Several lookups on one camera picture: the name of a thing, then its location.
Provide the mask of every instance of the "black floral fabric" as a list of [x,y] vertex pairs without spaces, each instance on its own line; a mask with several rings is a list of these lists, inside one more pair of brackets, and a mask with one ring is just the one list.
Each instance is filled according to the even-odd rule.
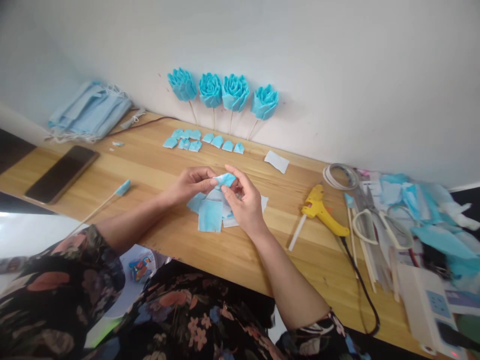
[[85,350],[87,332],[120,296],[125,275],[94,225],[61,241],[32,257],[0,294],[0,358],[370,358],[332,311],[274,345],[241,286],[188,266],[179,274],[178,264],[158,269],[120,324]]

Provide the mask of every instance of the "wooden table surface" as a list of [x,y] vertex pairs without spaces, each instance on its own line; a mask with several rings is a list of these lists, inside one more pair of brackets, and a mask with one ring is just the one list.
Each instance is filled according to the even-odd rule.
[[[142,116],[141,123],[158,117],[147,113]],[[245,153],[230,153],[205,143],[198,153],[162,147],[178,128],[198,129],[194,124],[163,119],[88,145],[100,152],[100,157],[56,204],[43,206],[81,221],[126,179],[130,179],[132,186],[128,194],[115,200],[90,222],[96,223],[131,209],[165,190],[186,167],[206,165],[223,174],[226,172],[224,164],[231,164],[248,174],[260,193],[269,198],[264,218],[286,250],[299,223],[300,209],[313,186],[323,181],[322,170],[326,164],[273,149],[290,160],[286,173],[282,174],[264,162],[265,155],[272,148],[223,133],[225,141],[242,142]],[[207,128],[199,129],[203,135],[212,132]],[[112,141],[125,145],[115,147]],[[21,198],[73,144],[46,142],[44,146],[0,175],[0,191]],[[323,186],[325,206],[332,209],[334,219],[348,227],[343,192],[326,183]],[[180,206],[154,226],[143,237],[141,244],[260,293],[272,294],[257,251],[240,227],[210,233],[199,232],[197,226],[198,215],[186,206]],[[355,279],[345,250],[320,220],[306,220],[293,252],[288,254],[345,326],[361,332],[365,332],[365,327],[369,331],[374,327],[372,310]],[[380,316],[381,328],[377,338],[425,355],[409,332],[403,304],[395,302],[393,294],[385,294],[380,286],[377,286],[377,294],[372,292],[362,252],[357,251],[357,254],[360,273]]]

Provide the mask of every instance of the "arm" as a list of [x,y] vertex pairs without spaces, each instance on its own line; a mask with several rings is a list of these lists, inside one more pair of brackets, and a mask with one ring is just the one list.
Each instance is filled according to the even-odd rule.
[[209,167],[185,169],[175,184],[124,214],[100,221],[33,256],[0,294],[0,358],[80,358],[87,332],[119,297],[119,255],[165,210],[209,192]]
[[105,241],[122,255],[172,206],[186,203],[198,193],[209,193],[217,185],[215,172],[207,167],[188,167],[175,184],[154,198],[121,215],[100,221],[96,227]]
[[288,330],[298,329],[322,319],[330,312],[325,299],[298,271],[265,224],[260,193],[250,179],[233,166],[225,166],[238,178],[238,199],[230,188],[223,194],[243,230],[255,245],[273,290],[281,318]]

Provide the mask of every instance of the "smartphone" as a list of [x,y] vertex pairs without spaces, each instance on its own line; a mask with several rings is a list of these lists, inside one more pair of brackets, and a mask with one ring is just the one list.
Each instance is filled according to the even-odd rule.
[[98,152],[75,145],[24,196],[42,204],[54,204],[98,157]]

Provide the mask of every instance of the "paper rose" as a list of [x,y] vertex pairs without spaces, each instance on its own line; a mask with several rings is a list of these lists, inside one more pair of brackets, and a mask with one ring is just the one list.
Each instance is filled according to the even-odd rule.
[[168,74],[168,82],[178,100],[187,102],[197,97],[197,85],[192,75],[181,67],[174,69],[173,74]]
[[222,103],[222,82],[217,74],[203,74],[198,84],[200,100],[207,108],[216,108]]
[[279,92],[274,91],[272,85],[268,84],[266,88],[259,87],[255,91],[251,102],[251,112],[259,120],[267,120],[272,117],[279,104]]
[[241,112],[247,104],[249,94],[249,84],[243,75],[240,77],[233,74],[230,77],[225,76],[221,94],[225,109]]

